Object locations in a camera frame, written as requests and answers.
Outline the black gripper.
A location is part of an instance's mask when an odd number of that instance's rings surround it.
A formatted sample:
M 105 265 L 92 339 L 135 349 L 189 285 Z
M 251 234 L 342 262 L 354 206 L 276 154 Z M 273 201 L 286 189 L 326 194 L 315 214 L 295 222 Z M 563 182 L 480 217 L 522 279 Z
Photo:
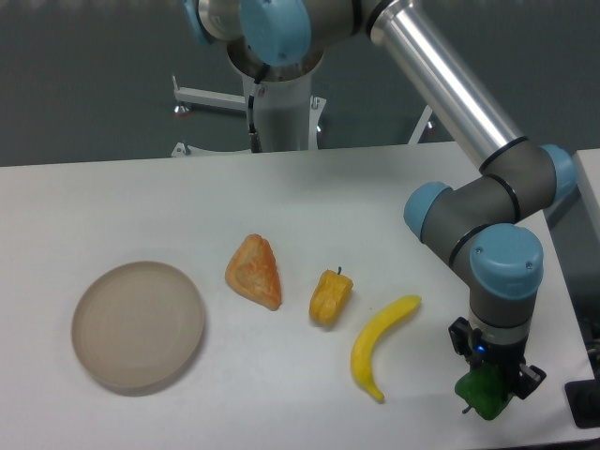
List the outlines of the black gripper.
M 506 371 L 504 379 L 510 398 L 527 398 L 547 377 L 540 367 L 525 363 L 528 321 L 514 327 L 499 327 L 470 312 L 468 321 L 458 317 L 448 332 L 454 352 L 465 359 L 470 371 L 484 363 Z

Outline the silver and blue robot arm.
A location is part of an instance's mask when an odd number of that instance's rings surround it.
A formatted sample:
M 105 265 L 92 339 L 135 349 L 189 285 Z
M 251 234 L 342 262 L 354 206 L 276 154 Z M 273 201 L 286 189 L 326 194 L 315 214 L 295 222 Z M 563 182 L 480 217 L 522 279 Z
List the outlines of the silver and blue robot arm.
M 357 34 L 385 48 L 478 169 L 452 189 L 428 183 L 404 219 L 470 291 L 467 318 L 449 329 L 470 370 L 456 385 L 466 399 L 526 398 L 545 379 L 524 352 L 543 277 L 543 249 L 522 219 L 568 195 L 577 182 L 569 155 L 537 146 L 474 78 L 414 1 L 186 1 L 203 44 L 222 41 L 246 79 L 243 111 L 254 153 L 306 150 L 307 81 L 323 51 Z

